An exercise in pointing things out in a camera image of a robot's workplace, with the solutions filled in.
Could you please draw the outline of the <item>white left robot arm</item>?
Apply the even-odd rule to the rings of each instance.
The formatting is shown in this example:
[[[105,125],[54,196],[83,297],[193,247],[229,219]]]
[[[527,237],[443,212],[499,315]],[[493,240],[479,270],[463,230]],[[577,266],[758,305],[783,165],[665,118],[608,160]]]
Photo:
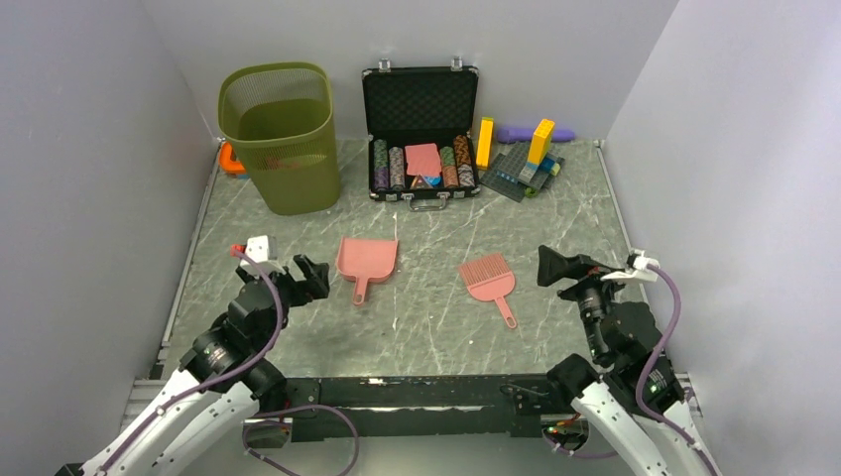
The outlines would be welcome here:
[[[229,427],[269,417],[294,401],[283,373],[266,358],[288,326],[289,311],[329,295],[329,266],[305,255],[270,270],[235,251],[243,286],[192,342],[156,396],[105,448],[60,475],[173,475]]]

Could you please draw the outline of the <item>pink plastic hand brush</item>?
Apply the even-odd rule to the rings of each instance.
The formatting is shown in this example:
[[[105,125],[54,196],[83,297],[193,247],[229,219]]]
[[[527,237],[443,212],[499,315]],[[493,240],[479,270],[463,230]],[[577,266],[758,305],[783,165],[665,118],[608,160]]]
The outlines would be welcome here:
[[[465,262],[460,264],[457,270],[473,298],[493,302],[508,328],[514,329],[518,326],[506,301],[506,296],[515,288],[516,277],[501,253]]]

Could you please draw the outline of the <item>pink plastic dustpan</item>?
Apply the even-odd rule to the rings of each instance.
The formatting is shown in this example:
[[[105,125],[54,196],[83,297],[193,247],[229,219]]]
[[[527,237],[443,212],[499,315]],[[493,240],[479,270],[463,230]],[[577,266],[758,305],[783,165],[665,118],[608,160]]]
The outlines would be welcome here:
[[[343,237],[336,258],[339,275],[354,283],[351,301],[365,302],[370,284],[387,281],[395,270],[398,240],[375,240]]]

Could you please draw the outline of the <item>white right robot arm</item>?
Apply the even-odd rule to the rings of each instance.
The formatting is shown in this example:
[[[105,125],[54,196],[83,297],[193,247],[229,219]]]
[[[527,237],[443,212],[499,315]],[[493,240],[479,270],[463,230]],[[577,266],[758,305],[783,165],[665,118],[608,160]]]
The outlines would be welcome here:
[[[537,283],[571,286],[560,299],[576,304],[590,352],[572,354],[547,374],[544,398],[558,411],[579,415],[637,475],[718,475],[720,469],[694,424],[689,397],[665,348],[682,310],[680,292],[660,263],[634,250],[622,268],[588,255],[563,256],[538,248]],[[663,281],[672,312],[659,329],[641,301],[618,302],[630,282]]]

